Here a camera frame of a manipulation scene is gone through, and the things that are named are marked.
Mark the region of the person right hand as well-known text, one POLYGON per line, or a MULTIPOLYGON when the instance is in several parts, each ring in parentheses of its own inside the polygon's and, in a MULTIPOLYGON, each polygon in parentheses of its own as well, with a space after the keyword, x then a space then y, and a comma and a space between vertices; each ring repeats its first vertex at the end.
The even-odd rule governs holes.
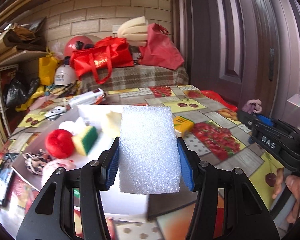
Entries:
POLYGON ((272 198, 275 199, 282 191, 281 184, 285 180, 285 184, 289 191, 292 193, 294 198, 296 199, 295 205, 293 209, 290 211, 286 220, 288 223, 295 223, 298 219, 298 215, 300 215, 300 177, 295 175, 289 175, 286 179, 283 176, 283 168, 278 168, 276 173, 276 181, 274 185, 274 191, 272 198))

